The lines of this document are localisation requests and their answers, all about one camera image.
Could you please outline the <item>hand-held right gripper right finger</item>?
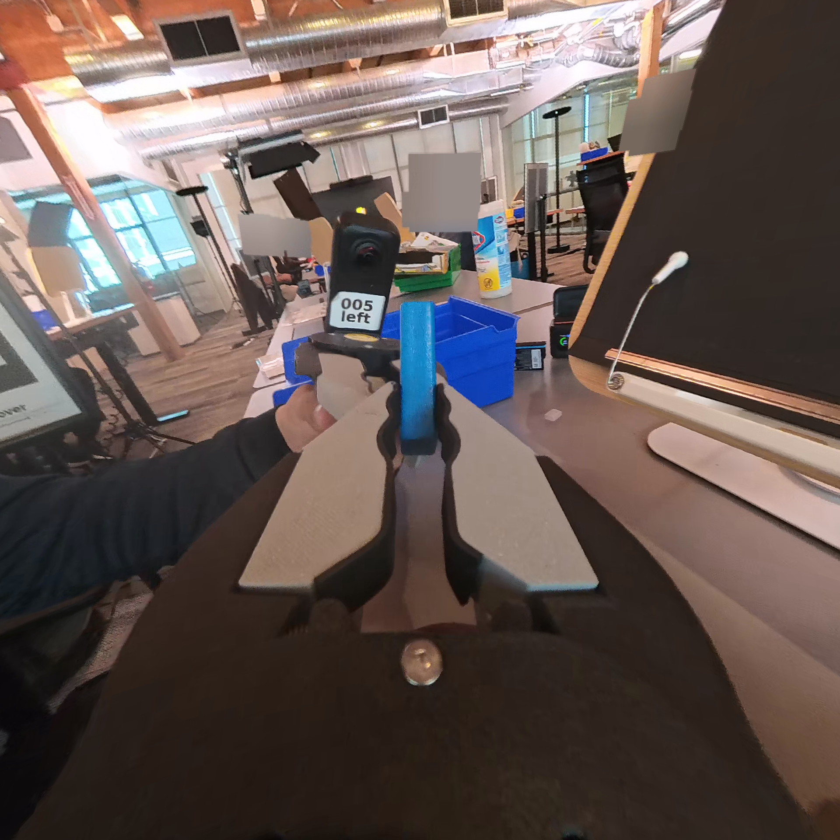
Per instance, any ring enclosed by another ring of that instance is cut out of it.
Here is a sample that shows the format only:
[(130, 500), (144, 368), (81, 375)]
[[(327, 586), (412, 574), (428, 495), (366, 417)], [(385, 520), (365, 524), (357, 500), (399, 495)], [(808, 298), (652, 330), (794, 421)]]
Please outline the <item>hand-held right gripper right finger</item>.
[(446, 576), (455, 598), (593, 592), (598, 578), (544, 470), (517, 436), (451, 385), (436, 393)]

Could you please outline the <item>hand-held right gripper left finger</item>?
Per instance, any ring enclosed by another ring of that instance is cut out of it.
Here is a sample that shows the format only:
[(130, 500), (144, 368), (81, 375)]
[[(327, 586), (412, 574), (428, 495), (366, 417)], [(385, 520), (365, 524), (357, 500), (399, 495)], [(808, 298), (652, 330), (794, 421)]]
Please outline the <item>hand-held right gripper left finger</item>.
[(400, 396), (387, 382), (305, 447), (238, 579), (244, 592), (360, 610), (395, 558)]

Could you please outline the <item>blue wooden block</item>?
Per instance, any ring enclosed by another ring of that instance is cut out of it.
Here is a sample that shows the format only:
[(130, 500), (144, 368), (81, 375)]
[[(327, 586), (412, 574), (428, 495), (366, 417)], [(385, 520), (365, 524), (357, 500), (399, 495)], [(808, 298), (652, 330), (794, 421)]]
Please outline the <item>blue wooden block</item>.
[(431, 455), (437, 446), (435, 305), (409, 301), (400, 309), (401, 443), (404, 455)]

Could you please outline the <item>person's left forearm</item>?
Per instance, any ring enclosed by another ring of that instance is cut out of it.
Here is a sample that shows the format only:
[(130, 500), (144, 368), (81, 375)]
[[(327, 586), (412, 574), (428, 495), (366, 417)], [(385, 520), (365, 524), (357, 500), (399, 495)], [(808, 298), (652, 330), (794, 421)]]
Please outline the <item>person's left forearm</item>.
[(291, 453), (280, 409), (90, 476), (2, 476), (1, 617), (172, 565)]

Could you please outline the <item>person's left hand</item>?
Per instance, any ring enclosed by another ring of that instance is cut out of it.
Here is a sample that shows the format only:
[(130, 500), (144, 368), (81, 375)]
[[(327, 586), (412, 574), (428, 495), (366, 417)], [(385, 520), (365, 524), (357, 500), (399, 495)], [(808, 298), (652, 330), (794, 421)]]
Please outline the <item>person's left hand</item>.
[(337, 422), (321, 405), (316, 386), (312, 384), (301, 385), (278, 406), (275, 420), (286, 445), (295, 454)]

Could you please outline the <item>green plastic bin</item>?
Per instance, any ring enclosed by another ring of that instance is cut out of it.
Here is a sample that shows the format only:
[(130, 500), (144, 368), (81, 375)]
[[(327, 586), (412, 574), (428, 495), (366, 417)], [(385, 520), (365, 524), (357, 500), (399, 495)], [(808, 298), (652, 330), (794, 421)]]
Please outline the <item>green plastic bin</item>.
[(401, 294), (452, 287), (459, 278), (461, 272), (459, 246), (447, 252), (428, 251), (423, 254), (431, 256), (432, 261), (405, 264), (403, 268), (408, 270), (395, 272), (393, 284)]

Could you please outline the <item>blue plastic tray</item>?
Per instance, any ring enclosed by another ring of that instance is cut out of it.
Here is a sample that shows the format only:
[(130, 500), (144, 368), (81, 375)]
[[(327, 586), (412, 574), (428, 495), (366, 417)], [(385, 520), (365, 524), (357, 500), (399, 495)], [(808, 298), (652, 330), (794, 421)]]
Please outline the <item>blue plastic tray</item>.
[(310, 376), (297, 373), (296, 353), (299, 347), (310, 344), (310, 338), (293, 339), (281, 346), (281, 357), (284, 364), (284, 384), (278, 386), (272, 393), (272, 405), (274, 408), (284, 406), (291, 399), (291, 396), (304, 385), (314, 385)]

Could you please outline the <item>black studio light panel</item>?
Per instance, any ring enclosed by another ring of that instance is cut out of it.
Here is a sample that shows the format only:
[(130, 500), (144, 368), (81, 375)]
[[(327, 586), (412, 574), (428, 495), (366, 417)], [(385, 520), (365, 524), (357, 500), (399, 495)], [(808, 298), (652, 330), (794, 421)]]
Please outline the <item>black studio light panel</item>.
[(300, 133), (285, 133), (262, 139), (241, 141), (235, 149), (222, 157), (224, 168), (230, 172), (256, 179), (297, 169), (313, 163), (320, 152), (306, 142)]

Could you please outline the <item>disinfecting wipes canister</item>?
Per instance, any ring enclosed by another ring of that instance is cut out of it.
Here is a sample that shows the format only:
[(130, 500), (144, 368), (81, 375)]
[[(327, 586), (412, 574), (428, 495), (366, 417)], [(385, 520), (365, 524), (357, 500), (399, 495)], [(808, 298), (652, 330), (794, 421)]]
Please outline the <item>disinfecting wipes canister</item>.
[(511, 294), (511, 260), (504, 202), (481, 205), (472, 232), (479, 295), (483, 299)]

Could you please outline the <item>blue plastic bin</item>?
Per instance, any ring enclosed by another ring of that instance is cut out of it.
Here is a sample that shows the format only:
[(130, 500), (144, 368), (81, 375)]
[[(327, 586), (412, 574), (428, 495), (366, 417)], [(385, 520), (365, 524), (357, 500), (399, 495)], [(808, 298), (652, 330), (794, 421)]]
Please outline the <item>blue plastic bin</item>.
[(512, 397), (519, 315), (450, 296), (434, 306), (434, 361), (482, 408)]

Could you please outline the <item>black charger box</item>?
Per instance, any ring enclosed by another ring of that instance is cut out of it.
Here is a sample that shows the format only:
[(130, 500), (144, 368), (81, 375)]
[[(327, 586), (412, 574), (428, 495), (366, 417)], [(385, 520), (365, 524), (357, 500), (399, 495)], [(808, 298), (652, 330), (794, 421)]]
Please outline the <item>black charger box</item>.
[(549, 326), (549, 349), (554, 359), (568, 357), (571, 331), (587, 291), (588, 286), (555, 288)]

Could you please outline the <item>white stand base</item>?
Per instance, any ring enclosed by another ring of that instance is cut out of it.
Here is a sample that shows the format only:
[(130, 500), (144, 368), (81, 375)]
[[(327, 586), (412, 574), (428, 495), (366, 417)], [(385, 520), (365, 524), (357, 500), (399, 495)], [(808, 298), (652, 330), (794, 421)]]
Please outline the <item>white stand base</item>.
[(821, 479), (724, 444), (713, 437), (675, 423), (655, 428), (647, 436), (648, 448), (659, 457), (708, 480), (746, 473), (748, 469), (768, 476), (772, 470), (804, 486), (838, 497), (839, 489)]

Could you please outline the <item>black tripod stand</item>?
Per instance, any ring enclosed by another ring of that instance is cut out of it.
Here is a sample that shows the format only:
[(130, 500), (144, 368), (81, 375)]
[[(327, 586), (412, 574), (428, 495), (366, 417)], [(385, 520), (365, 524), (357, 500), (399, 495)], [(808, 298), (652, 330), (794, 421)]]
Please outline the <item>black tripod stand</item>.
[(138, 444), (142, 444), (148, 450), (146, 454), (150, 458), (167, 454), (167, 444), (179, 445), (182, 448), (196, 444), (191, 439), (161, 431), (161, 425), (183, 419), (189, 412), (157, 416), (134, 379), (106, 342), (91, 343), (88, 339), (79, 340), (76, 334), (64, 331), (60, 337), (54, 339), (54, 343), (61, 349), (67, 362), (78, 358), (87, 369), (94, 382), (95, 402), (100, 403), (99, 397), (102, 397), (122, 419), (121, 425), (112, 430), (108, 439), (112, 443), (120, 441), (119, 448), (109, 450), (112, 460), (130, 459), (132, 450)]

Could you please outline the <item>black office chair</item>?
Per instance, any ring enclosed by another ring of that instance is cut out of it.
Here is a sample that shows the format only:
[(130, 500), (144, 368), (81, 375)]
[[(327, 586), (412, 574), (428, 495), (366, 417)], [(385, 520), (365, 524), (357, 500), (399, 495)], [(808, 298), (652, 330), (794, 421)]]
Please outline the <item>black office chair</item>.
[(615, 152), (584, 162), (576, 180), (585, 215), (583, 270), (593, 274), (628, 193), (625, 154)]

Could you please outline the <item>white printed sign board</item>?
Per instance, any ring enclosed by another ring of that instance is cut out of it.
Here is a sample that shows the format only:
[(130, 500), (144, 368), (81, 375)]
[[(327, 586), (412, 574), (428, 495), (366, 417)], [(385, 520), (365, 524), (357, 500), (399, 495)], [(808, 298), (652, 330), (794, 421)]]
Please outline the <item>white printed sign board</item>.
[(1, 279), (1, 449), (41, 444), (88, 420), (69, 367), (5, 274)]

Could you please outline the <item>black felt display board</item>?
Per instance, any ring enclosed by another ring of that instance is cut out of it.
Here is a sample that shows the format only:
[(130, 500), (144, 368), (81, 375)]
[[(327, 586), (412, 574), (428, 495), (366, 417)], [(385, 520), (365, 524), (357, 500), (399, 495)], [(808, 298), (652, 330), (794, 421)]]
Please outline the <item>black felt display board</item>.
[(726, 2), (574, 325), (595, 393), (838, 487), (839, 3)]

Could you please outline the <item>silver ceiling duct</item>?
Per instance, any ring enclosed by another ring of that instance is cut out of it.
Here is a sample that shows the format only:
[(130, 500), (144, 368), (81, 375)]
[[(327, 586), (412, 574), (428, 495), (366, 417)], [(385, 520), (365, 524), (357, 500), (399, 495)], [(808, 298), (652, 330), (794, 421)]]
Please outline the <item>silver ceiling duct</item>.
[(229, 61), (256, 75), (339, 64), (451, 42), (442, 2), (384, 2), (327, 14), (288, 17), (275, 25), (232, 24), (238, 48), (214, 56), (175, 59), (163, 37), (131, 44), (67, 51), (64, 60), (83, 87), (172, 76)]

